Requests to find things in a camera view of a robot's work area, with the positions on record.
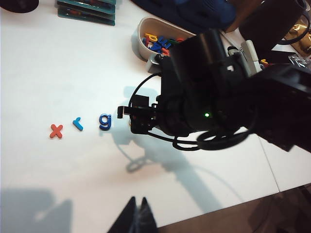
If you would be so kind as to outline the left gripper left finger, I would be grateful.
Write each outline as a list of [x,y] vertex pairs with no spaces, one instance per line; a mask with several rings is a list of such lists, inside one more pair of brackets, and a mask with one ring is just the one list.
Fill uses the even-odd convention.
[[134,233],[137,214],[136,198],[131,197],[123,208],[108,233]]

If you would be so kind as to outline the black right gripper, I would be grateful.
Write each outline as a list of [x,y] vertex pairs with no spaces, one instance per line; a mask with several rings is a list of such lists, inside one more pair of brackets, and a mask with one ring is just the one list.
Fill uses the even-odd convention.
[[149,97],[134,95],[131,107],[119,106],[117,118],[130,116],[131,132],[147,134],[153,128],[169,136],[187,137],[192,129],[186,123],[183,102],[178,96],[157,96],[157,103],[149,106]]

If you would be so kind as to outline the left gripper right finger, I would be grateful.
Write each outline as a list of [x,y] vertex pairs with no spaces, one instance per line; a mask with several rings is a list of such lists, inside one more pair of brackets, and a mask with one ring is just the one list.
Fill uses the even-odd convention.
[[137,211],[136,219],[136,232],[137,233],[157,233],[158,228],[154,218],[152,209],[145,197],[143,197]]

